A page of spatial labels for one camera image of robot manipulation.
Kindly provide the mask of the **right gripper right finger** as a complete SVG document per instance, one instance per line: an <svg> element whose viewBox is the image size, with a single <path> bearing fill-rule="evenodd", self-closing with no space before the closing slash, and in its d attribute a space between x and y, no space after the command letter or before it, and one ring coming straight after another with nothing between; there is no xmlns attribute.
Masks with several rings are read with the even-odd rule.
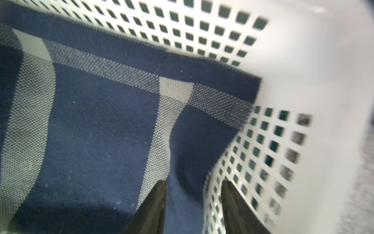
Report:
<svg viewBox="0 0 374 234"><path fill-rule="evenodd" d="M270 234L231 181L223 181L221 194L227 234Z"/></svg>

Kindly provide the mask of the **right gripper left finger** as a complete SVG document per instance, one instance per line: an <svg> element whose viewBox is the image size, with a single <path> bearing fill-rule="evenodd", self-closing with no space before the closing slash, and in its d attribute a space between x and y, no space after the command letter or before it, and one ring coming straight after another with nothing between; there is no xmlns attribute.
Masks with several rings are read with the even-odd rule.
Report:
<svg viewBox="0 0 374 234"><path fill-rule="evenodd" d="M158 181L121 231L122 234L163 234L167 202L167 182Z"/></svg>

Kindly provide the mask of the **white perforated plastic basket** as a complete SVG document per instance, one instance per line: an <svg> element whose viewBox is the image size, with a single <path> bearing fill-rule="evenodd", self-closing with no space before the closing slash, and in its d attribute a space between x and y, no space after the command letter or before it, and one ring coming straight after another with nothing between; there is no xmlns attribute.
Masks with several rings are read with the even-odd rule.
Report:
<svg viewBox="0 0 374 234"><path fill-rule="evenodd" d="M224 180L270 234L336 233L374 104L369 1L6 2L258 77L206 179L201 234L227 234Z"/></svg>

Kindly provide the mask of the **navy grey plaid scarf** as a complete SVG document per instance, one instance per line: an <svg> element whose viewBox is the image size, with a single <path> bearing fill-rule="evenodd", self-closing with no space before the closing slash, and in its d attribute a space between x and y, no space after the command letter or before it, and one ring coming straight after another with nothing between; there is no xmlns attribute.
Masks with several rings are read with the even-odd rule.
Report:
<svg viewBox="0 0 374 234"><path fill-rule="evenodd" d="M204 187L261 80L1 2L1 231L117 234L166 180L166 234L200 234Z"/></svg>

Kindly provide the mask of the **grey fuzzy scarf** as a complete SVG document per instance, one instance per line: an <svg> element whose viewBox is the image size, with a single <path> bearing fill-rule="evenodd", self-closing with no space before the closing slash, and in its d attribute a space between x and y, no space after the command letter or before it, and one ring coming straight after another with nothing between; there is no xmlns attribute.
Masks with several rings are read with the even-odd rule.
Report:
<svg viewBox="0 0 374 234"><path fill-rule="evenodd" d="M374 232L374 127L370 126L362 153L363 164L345 210L337 234L372 234Z"/></svg>

